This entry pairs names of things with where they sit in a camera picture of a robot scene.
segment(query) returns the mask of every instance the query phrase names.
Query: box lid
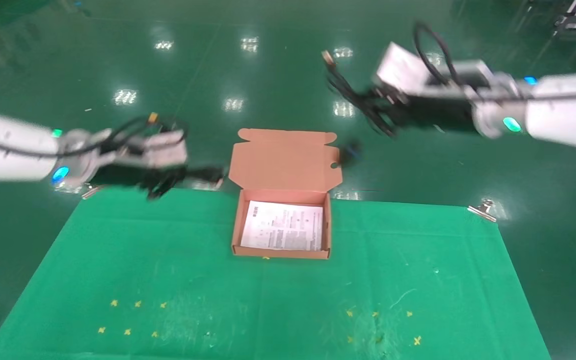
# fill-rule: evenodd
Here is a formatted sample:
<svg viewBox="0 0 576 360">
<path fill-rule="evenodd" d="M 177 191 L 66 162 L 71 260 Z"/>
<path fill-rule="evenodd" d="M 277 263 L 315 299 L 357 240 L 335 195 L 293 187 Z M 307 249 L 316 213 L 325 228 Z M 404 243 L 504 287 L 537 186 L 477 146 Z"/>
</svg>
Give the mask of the box lid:
<svg viewBox="0 0 576 360">
<path fill-rule="evenodd" d="M 341 184 L 333 132 L 240 129 L 228 177 L 243 189 L 327 192 Z"/>
</svg>

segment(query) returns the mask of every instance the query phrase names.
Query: cardboard box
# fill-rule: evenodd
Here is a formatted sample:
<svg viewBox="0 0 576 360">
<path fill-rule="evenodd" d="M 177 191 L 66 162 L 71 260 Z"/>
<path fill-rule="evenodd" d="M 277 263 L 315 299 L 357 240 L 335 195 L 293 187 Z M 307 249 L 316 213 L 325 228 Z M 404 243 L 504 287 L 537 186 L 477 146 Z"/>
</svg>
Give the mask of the cardboard box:
<svg viewBox="0 0 576 360">
<path fill-rule="evenodd" d="M 336 167 L 339 149 L 326 146 L 333 132 L 241 129 L 246 142 L 232 150 L 228 177 L 239 192 L 232 252 L 241 256 L 268 258 L 328 259 L 332 248 L 332 214 L 328 191 L 341 184 Z M 244 223 L 250 201 L 323 207 L 320 251 L 271 250 L 242 246 Z"/>
</svg>

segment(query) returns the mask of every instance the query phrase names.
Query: green floor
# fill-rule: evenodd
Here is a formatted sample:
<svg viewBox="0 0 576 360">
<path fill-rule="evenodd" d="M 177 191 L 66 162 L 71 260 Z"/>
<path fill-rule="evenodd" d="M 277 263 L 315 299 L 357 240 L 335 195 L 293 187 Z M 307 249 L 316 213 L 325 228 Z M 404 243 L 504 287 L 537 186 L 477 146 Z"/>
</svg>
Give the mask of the green floor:
<svg viewBox="0 0 576 360">
<path fill-rule="evenodd" d="M 237 203 L 82 203 L 0 328 L 0 360 L 550 359 L 498 226 L 464 207 L 332 200 L 331 257 L 312 260 L 233 256 Z"/>
<path fill-rule="evenodd" d="M 365 161 L 345 169 L 331 193 L 458 206 L 493 199 L 552 358 L 576 359 L 576 149 L 417 130 L 379 137 L 343 105 L 337 114 L 346 117 L 336 116 L 341 100 L 325 86 L 320 57 L 352 50 L 340 70 L 367 85 L 388 42 L 411 49 L 412 23 L 423 19 L 456 59 L 481 58 L 515 76 L 576 72 L 576 32 L 551 37 L 563 8 L 544 0 L 2 0 L 0 113 L 89 130 L 177 114 L 190 124 L 194 164 L 227 164 L 242 127 L 360 137 Z M 155 48 L 161 42 L 174 43 Z M 137 91 L 132 104 L 116 105 L 122 89 Z M 0 184 L 0 324 L 77 202 L 46 184 Z"/>
</svg>

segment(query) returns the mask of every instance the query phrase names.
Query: green tablecloth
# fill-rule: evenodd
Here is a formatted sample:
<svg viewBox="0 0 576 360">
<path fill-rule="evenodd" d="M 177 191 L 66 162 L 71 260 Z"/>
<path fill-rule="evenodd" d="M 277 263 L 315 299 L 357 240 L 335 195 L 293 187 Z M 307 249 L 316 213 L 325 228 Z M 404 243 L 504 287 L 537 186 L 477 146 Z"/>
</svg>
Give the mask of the green tablecloth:
<svg viewBox="0 0 576 360">
<path fill-rule="evenodd" d="M 82 202 L 0 329 L 0 359 L 542 360 L 495 224 L 334 200 L 330 260 L 235 257 L 235 196 Z"/>
</svg>

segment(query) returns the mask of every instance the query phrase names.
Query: paper sheet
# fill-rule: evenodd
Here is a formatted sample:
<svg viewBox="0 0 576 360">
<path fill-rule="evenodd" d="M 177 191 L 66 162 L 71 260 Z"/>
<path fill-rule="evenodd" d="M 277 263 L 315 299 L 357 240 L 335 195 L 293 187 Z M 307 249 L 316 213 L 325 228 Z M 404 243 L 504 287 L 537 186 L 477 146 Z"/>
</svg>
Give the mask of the paper sheet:
<svg viewBox="0 0 576 360">
<path fill-rule="evenodd" d="M 241 246 L 271 250 L 322 250 L 323 207 L 251 201 Z"/>
</svg>

